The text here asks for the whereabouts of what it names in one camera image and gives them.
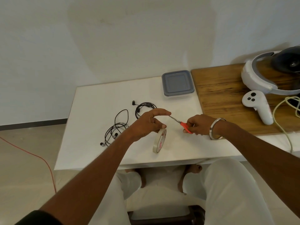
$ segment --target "brown stool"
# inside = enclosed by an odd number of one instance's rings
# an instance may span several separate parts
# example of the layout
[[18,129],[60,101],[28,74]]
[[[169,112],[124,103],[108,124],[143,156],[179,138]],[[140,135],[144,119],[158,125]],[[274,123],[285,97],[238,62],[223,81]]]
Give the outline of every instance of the brown stool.
[[199,205],[188,206],[190,213],[170,218],[132,220],[133,211],[128,212],[131,225],[204,225],[205,210]]

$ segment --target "brown wooden surface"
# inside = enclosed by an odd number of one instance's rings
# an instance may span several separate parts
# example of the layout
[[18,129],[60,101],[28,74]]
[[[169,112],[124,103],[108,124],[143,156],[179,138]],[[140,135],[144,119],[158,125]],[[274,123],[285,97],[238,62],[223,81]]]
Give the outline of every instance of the brown wooden surface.
[[[242,82],[243,66],[244,64],[233,64],[191,71],[203,113],[215,118],[225,118],[254,135],[280,133],[275,123],[265,125],[257,111],[242,104],[242,97],[250,91]],[[257,68],[283,90],[291,90],[293,80],[299,78],[275,71],[268,60],[258,62]],[[274,94],[267,94],[266,97],[272,111],[285,98]],[[287,132],[300,131],[300,119],[286,103],[277,109],[275,118]]]

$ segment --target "bare foot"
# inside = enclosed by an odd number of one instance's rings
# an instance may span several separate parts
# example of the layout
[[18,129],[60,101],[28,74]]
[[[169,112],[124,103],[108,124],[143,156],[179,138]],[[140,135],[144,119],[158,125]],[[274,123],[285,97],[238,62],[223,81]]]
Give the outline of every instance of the bare foot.
[[141,188],[144,188],[146,186],[146,178],[145,175],[141,172],[141,168],[125,169],[126,173],[133,172],[133,171],[137,172],[141,176],[141,181],[142,181]]
[[179,182],[178,182],[178,190],[183,193],[183,189],[182,189],[182,184],[183,184],[183,179],[185,178],[185,175],[187,173],[194,173],[194,174],[198,174],[200,173],[200,171],[202,170],[202,167],[200,165],[197,164],[192,164],[192,165],[186,165],[185,167],[185,171],[183,172]]

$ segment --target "transparent adhesive tape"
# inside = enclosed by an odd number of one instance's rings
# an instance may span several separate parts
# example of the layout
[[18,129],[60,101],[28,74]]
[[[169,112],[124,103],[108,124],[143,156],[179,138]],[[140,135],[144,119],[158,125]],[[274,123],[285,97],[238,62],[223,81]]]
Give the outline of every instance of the transparent adhesive tape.
[[161,148],[163,147],[163,142],[165,141],[167,135],[167,130],[166,129],[161,129],[157,136],[155,137],[154,145],[153,145],[153,152],[155,154],[159,153]]

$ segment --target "black wired earphones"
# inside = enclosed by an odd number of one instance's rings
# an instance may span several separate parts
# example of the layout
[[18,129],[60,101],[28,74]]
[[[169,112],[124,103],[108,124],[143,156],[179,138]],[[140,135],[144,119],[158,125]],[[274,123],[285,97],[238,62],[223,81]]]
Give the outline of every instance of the black wired earphones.
[[122,131],[124,131],[126,128],[128,128],[128,119],[129,119],[129,114],[128,114],[128,110],[127,109],[124,109],[124,110],[121,110],[116,116],[115,116],[115,120],[117,118],[117,116],[122,112],[122,111],[127,111],[127,121],[126,123],[124,122],[118,122],[111,126],[105,133],[104,135],[104,143],[101,142],[100,145],[102,147],[105,147],[105,146],[109,146],[110,143],[108,142],[110,140],[110,138],[112,137],[113,139],[116,139],[117,136],[118,136],[118,133],[115,132],[116,130],[121,134],[122,132],[119,130],[119,129],[122,129]]
[[141,110],[141,108],[143,108],[144,106],[149,107],[149,108],[157,108],[156,105],[154,105],[151,102],[142,102],[140,105],[139,104],[135,104],[135,101],[132,101],[132,105],[137,105],[137,108],[135,109],[135,117],[138,119],[140,117],[140,115],[138,114]]

